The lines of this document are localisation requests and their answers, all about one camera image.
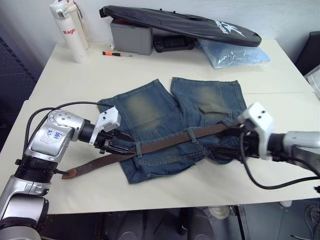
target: handwritten label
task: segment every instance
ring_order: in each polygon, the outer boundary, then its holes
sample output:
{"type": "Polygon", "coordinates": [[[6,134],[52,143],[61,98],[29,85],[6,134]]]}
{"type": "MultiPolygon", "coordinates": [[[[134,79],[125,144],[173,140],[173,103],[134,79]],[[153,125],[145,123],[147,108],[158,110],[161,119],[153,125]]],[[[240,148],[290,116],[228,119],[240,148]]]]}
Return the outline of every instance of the handwritten label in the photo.
{"type": "Polygon", "coordinates": [[[64,135],[64,132],[57,131],[53,128],[48,128],[48,130],[40,138],[40,141],[45,142],[46,144],[53,144],[60,142],[64,135]]]}

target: wall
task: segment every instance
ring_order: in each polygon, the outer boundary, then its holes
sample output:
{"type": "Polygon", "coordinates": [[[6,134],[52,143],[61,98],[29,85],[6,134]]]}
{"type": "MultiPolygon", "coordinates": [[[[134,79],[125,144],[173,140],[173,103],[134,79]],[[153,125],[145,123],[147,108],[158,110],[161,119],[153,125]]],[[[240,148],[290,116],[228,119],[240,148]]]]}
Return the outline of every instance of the wall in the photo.
{"type": "MultiPolygon", "coordinates": [[[[49,10],[53,0],[0,0],[0,23],[19,45],[44,66],[56,42],[63,39],[49,10]]],[[[319,0],[77,0],[93,41],[110,39],[108,20],[99,9],[107,5],[153,8],[199,15],[237,24],[276,39],[294,62],[309,32],[320,30],[319,0]]]]}

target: faded denim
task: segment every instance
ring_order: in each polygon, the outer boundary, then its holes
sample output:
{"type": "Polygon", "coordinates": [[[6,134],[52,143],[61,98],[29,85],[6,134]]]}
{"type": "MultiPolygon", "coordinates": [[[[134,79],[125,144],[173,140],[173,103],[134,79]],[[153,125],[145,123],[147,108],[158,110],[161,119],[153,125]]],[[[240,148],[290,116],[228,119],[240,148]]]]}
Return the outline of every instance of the faded denim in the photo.
{"type": "MultiPolygon", "coordinates": [[[[103,99],[100,103],[116,106],[121,115],[120,131],[131,134],[136,142],[116,139],[115,145],[132,148],[163,140],[187,131],[192,139],[163,150],[138,154],[121,162],[129,183],[140,183],[180,173],[205,157],[214,159],[209,147],[236,147],[234,137],[215,135],[195,139],[192,129],[224,123],[229,126],[246,109],[237,81],[196,81],[174,77],[171,93],[158,79],[132,91],[103,99]]],[[[99,106],[101,112],[106,108],[99,106]]]]}

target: logo on bag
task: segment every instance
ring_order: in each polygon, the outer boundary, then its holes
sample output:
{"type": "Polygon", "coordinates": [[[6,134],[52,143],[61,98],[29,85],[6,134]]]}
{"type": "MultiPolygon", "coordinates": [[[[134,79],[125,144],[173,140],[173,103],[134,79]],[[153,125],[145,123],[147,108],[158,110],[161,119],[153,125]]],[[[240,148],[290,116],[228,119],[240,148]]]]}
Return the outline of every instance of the logo on bag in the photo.
{"type": "Polygon", "coordinates": [[[74,32],[76,31],[76,29],[71,29],[70,31],[63,31],[64,34],[74,34],[74,32]]]}
{"type": "Polygon", "coordinates": [[[225,22],[223,22],[223,21],[217,21],[217,20],[214,20],[214,21],[215,21],[216,25],[221,29],[221,31],[222,31],[224,34],[229,34],[229,33],[231,33],[231,31],[235,31],[235,32],[237,32],[238,34],[240,34],[241,36],[246,37],[246,36],[244,36],[244,35],[242,34],[242,32],[240,32],[235,26],[232,26],[232,25],[230,25],[230,24],[228,24],[228,23],[225,23],[225,22]]]}

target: blue plastic bag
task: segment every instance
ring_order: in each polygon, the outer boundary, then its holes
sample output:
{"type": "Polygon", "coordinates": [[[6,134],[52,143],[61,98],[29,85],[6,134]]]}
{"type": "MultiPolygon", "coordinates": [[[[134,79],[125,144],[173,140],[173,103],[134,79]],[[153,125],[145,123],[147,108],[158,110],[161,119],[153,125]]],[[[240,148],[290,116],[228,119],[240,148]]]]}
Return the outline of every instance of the blue plastic bag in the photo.
{"type": "Polygon", "coordinates": [[[263,65],[270,61],[269,56],[259,47],[237,46],[203,39],[198,39],[198,42],[214,69],[263,65]]]}

